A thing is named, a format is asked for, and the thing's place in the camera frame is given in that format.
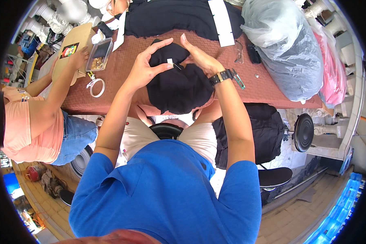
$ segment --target thread spool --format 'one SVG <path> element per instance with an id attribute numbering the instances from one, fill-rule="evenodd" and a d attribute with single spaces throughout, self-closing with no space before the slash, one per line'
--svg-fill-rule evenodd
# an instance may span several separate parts
<path id="1" fill-rule="evenodd" d="M 106 36 L 106 38 L 112 37 L 112 30 L 106 25 L 105 22 L 99 22 L 98 28 Z"/>

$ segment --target denim shorts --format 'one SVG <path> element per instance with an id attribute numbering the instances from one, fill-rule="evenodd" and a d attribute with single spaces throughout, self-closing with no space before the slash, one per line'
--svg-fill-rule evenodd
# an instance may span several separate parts
<path id="1" fill-rule="evenodd" d="M 64 165 L 71 162 L 98 135 L 94 122 L 63 114 L 63 139 L 58 158 L 52 165 Z"/>

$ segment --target clear plastic bag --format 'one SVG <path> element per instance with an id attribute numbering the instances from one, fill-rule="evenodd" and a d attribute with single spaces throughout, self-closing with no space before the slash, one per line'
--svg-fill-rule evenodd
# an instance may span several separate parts
<path id="1" fill-rule="evenodd" d="M 320 45 L 324 62 L 323 87 L 318 95 L 328 108 L 333 109 L 342 103 L 346 95 L 345 66 L 339 59 L 333 35 L 314 18 L 308 18 L 307 21 Z"/>
<path id="2" fill-rule="evenodd" d="M 241 16 L 240 28 L 270 59 L 292 47 L 305 20 L 292 0 L 247 0 Z"/>
<path id="3" fill-rule="evenodd" d="M 323 59 L 302 11 L 292 0 L 247 0 L 241 26 L 268 73 L 291 101 L 316 95 L 323 85 Z"/>
<path id="4" fill-rule="evenodd" d="M 225 1 L 236 6 L 243 6 L 245 3 L 245 0 L 225 0 Z"/>

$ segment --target wristwatch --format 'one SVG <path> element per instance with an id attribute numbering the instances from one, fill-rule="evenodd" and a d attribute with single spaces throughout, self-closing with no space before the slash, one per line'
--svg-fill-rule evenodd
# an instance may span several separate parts
<path id="1" fill-rule="evenodd" d="M 215 86 L 215 84 L 221 83 L 226 79 L 233 79 L 232 72 L 229 69 L 221 71 L 209 78 L 211 86 Z"/>

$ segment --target brown tablecloth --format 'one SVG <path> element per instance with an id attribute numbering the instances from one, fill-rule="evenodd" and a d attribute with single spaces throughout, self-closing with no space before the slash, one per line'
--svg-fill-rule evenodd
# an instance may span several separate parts
<path id="1" fill-rule="evenodd" d="M 313 96 L 304 105 L 300 102 L 288 100 L 275 85 L 263 64 L 251 63 L 245 45 L 249 43 L 249 40 L 244 34 L 238 39 L 243 46 L 244 58 L 244 64 L 240 64 L 234 62 L 236 59 L 234 46 L 222 48 L 218 41 L 210 41 L 199 37 L 195 32 L 172 30 L 165 34 L 146 39 L 125 36 L 124 43 L 111 53 L 106 69 L 95 72 L 96 78 L 101 78 L 106 83 L 104 93 L 98 98 L 92 97 L 89 89 L 85 88 L 88 82 L 90 82 L 90 78 L 88 76 L 79 78 L 69 89 L 68 96 L 62 105 L 63 110 L 69 114 L 106 114 L 115 94 L 129 75 L 137 55 L 151 45 L 156 38 L 163 40 L 173 37 L 174 43 L 180 44 L 180 36 L 183 32 L 186 34 L 188 41 L 194 46 L 199 47 L 207 54 L 215 57 L 225 68 L 234 68 L 236 70 L 245 84 L 245 89 L 241 90 L 240 86 L 234 82 L 243 102 L 268 103 L 280 109 L 322 107 L 322 102 L 318 95 Z M 101 82 L 96 83 L 93 88 L 93 93 L 98 94 L 101 87 Z M 213 93 L 210 100 L 202 107 L 208 106 L 214 99 L 215 94 Z M 135 93 L 132 103 L 140 105 L 147 116 L 160 115 L 160 110 L 150 103 L 146 87 L 139 89 Z"/>

